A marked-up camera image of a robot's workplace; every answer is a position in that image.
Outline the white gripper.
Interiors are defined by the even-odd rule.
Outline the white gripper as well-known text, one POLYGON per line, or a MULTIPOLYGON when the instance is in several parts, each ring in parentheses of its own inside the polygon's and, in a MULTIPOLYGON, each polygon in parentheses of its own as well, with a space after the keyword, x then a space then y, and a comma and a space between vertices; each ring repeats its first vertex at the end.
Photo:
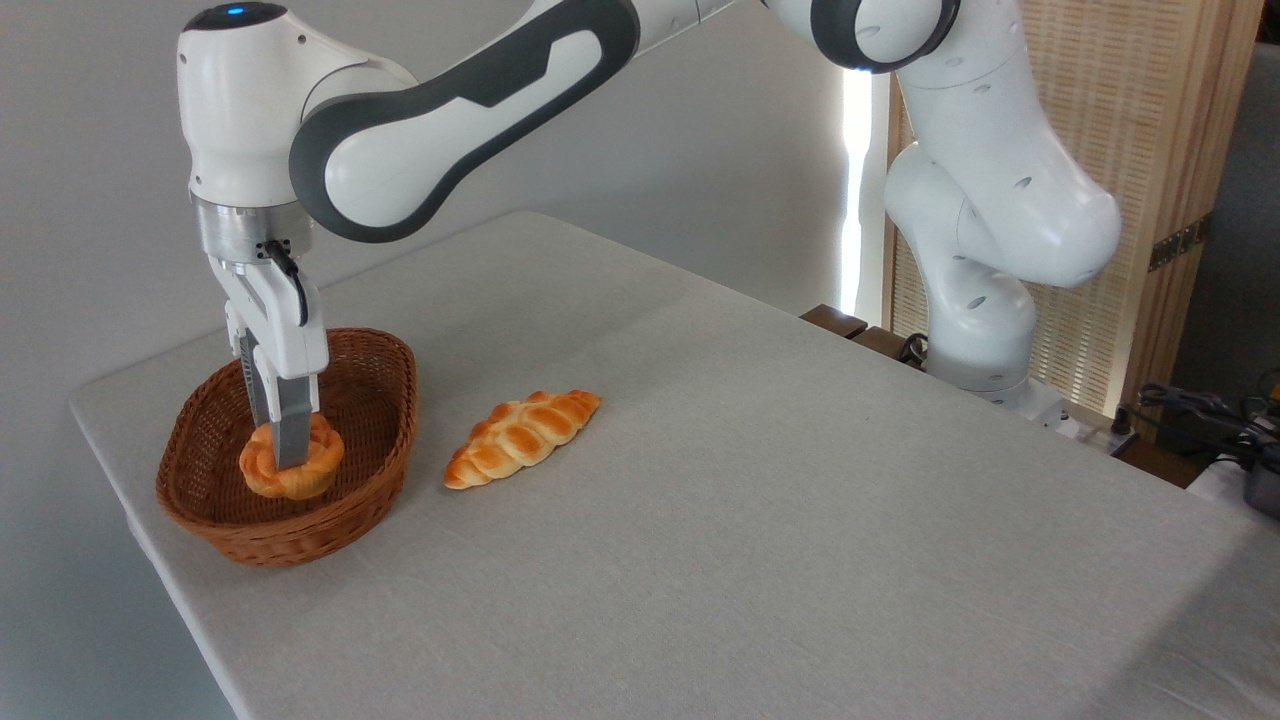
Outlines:
POLYGON ((302 272, 289 275, 274 263, 232 263, 212 255, 207 261, 227 295, 228 332, 253 427, 270 421, 276 470, 302 466, 319 404, 316 374, 329 364, 317 288, 302 272), (257 346, 279 375, 268 377, 268 393, 255 363, 257 346))

